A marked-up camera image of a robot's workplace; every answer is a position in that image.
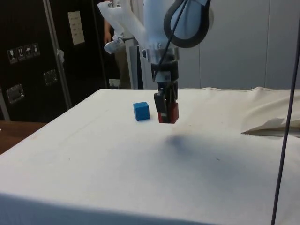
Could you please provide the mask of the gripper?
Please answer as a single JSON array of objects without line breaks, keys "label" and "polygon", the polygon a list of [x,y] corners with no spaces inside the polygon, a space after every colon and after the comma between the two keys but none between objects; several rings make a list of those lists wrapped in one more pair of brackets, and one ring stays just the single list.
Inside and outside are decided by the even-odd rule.
[{"label": "gripper", "polygon": [[154,94],[155,105],[160,123],[168,123],[165,84],[167,86],[167,103],[175,103],[178,99],[178,62],[151,64],[152,80],[158,83],[158,92]]}]

